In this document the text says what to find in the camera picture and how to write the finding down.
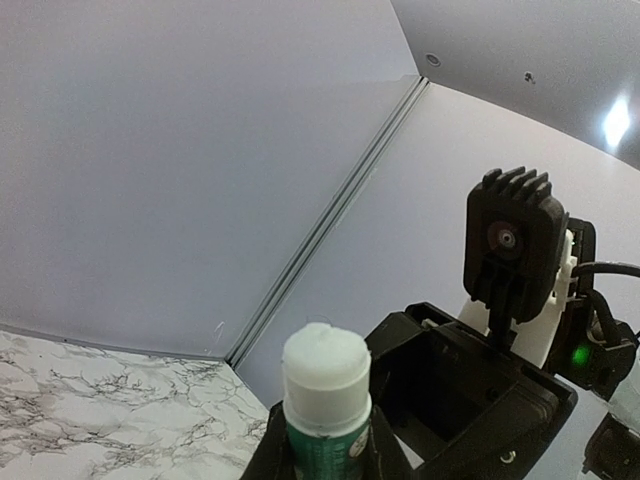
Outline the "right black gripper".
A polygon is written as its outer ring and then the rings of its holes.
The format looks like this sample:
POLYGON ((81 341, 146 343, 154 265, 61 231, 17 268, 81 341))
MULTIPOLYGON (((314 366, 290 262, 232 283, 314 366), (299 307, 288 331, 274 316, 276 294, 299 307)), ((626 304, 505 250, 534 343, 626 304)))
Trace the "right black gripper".
POLYGON ((595 311, 569 311, 542 369, 429 303, 389 314, 366 338, 370 393, 413 469, 411 479, 522 479, 560 433, 584 388, 608 400, 629 375, 638 340, 612 321, 602 341, 595 311))

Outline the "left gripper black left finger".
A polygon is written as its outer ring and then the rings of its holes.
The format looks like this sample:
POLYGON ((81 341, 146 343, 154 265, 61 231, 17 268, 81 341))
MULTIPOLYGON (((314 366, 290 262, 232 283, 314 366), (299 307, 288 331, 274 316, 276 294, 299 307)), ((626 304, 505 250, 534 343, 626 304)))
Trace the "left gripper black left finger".
POLYGON ((264 435, 251 457, 242 480, 292 480, 294 455, 289 443, 281 402, 273 405, 264 435))

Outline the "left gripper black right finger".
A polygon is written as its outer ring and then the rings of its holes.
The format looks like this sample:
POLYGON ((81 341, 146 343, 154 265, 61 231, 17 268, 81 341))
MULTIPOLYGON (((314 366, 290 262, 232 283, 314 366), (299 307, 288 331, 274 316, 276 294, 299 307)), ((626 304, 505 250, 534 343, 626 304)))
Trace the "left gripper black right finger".
POLYGON ((413 469, 384 413, 374 405, 364 457, 364 478, 369 480, 409 480, 413 469))

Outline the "small green white sticker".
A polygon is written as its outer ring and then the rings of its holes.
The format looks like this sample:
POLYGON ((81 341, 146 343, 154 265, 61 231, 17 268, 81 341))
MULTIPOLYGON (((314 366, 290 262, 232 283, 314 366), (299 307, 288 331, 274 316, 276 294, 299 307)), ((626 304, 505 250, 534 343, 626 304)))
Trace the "small green white sticker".
POLYGON ((362 336, 313 322, 284 344, 283 412, 298 479, 360 479, 371 354, 362 336))

